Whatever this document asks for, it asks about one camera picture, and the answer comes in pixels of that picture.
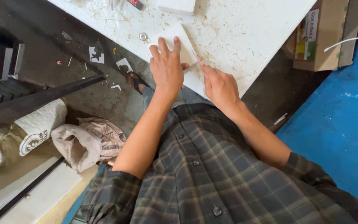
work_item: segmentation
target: hand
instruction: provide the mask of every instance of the hand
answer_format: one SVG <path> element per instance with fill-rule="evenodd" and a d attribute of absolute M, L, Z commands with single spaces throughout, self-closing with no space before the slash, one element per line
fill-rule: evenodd
<path fill-rule="evenodd" d="M 209 65 L 201 65 L 204 72 L 205 94 L 228 118 L 234 120 L 246 109 L 238 94 L 237 81 Z"/>
<path fill-rule="evenodd" d="M 173 39 L 175 47 L 170 51 L 164 38 L 158 38 L 161 54 L 156 45 L 150 46 L 153 57 L 150 59 L 150 70 L 157 84 L 156 93 L 166 97 L 172 104 L 177 98 L 183 84 L 183 69 L 189 64 L 180 63 L 181 42 L 178 37 Z"/>

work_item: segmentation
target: plaid shirt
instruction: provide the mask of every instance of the plaid shirt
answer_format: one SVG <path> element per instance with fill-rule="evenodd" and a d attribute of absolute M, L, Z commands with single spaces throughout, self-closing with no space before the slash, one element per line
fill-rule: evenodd
<path fill-rule="evenodd" d="M 358 200 L 291 153 L 281 170 L 258 160 L 216 107 L 169 112 L 144 180 L 104 171 L 82 202 L 88 223 L 355 223 Z"/>

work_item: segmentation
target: white cable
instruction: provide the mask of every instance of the white cable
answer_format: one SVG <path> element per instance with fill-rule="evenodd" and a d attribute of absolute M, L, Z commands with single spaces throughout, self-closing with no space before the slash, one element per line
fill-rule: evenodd
<path fill-rule="evenodd" d="M 328 50 L 329 50 L 330 48 L 332 48 L 332 47 L 335 47 L 335 46 L 337 46 L 337 45 L 339 45 L 339 44 L 341 44 L 341 43 L 345 43 L 346 41 L 351 41 L 351 40 L 358 40 L 358 38 L 350 38 L 350 39 L 341 41 L 341 42 L 339 42 L 339 43 L 337 43 L 337 44 L 335 44 L 335 45 L 332 45 L 331 47 L 327 47 L 327 48 L 324 50 L 324 52 L 328 51 Z"/>

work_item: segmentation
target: forearm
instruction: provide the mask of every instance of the forearm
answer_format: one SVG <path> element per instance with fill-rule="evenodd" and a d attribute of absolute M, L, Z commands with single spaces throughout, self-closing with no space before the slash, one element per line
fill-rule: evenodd
<path fill-rule="evenodd" d="M 118 155 L 113 171 L 124 171 L 143 179 L 156 155 L 162 127 L 172 102 L 156 90 L 150 105 Z"/>
<path fill-rule="evenodd" d="M 239 103 L 229 116 L 261 161 L 278 169 L 286 164 L 291 149 L 252 115 L 244 103 Z"/>

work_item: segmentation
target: shirt sleeve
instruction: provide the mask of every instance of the shirt sleeve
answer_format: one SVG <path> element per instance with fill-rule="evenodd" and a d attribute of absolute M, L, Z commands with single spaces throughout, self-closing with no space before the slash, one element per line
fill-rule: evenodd
<path fill-rule="evenodd" d="M 89 183 L 81 207 L 89 224 L 129 223 L 142 180 L 122 171 L 105 170 Z"/>
<path fill-rule="evenodd" d="M 350 193 L 339 189 L 321 166 L 292 152 L 282 171 L 313 186 L 317 191 L 325 194 L 336 204 L 344 208 L 358 221 L 358 199 Z"/>

